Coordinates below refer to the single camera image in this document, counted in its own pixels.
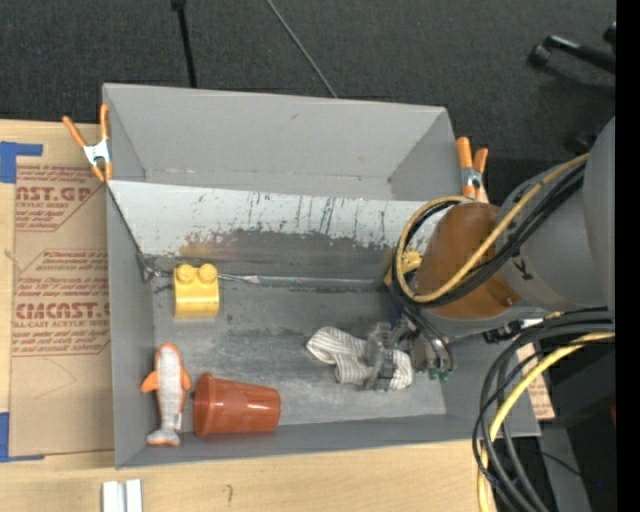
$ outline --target black chair leg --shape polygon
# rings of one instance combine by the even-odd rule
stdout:
[[[616,22],[614,21],[609,28],[605,31],[602,38],[611,45],[613,54],[602,52],[591,48],[590,46],[582,45],[565,39],[560,36],[547,36],[542,43],[537,44],[531,50],[529,54],[529,63],[534,66],[544,66],[551,58],[552,50],[560,50],[569,55],[579,58],[589,64],[592,64],[600,69],[604,69],[609,73],[616,74]]]

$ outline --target white toy fish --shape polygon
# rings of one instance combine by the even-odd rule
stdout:
[[[156,350],[154,370],[144,379],[140,391],[156,391],[160,409],[160,429],[147,436],[150,445],[180,445],[176,430],[181,428],[182,409],[191,379],[184,370],[180,351],[172,343],[163,343]]]

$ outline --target cardboard sheet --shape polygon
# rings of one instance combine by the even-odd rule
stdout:
[[[18,157],[2,255],[14,273],[9,455],[112,448],[105,187],[61,123],[2,121],[0,140],[43,145]]]

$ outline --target orange cup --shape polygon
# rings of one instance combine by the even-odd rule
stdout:
[[[218,379],[198,380],[193,427],[199,437],[234,432],[271,432],[280,420],[280,393],[273,388]]]

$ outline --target gray bin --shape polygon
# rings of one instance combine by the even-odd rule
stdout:
[[[113,84],[104,101],[117,467],[470,437],[501,347],[457,342],[446,384],[418,375],[388,393],[337,384],[304,348],[321,327],[365,337],[397,318],[382,285],[392,247],[421,204],[460,189],[445,109]],[[171,279],[143,280],[141,256],[167,269],[215,263],[219,315],[175,320]],[[165,341],[180,348],[194,387],[211,372],[277,388],[277,429],[198,438],[188,399],[180,447],[147,446],[157,405],[139,387]],[[537,434],[524,401],[512,430]]]

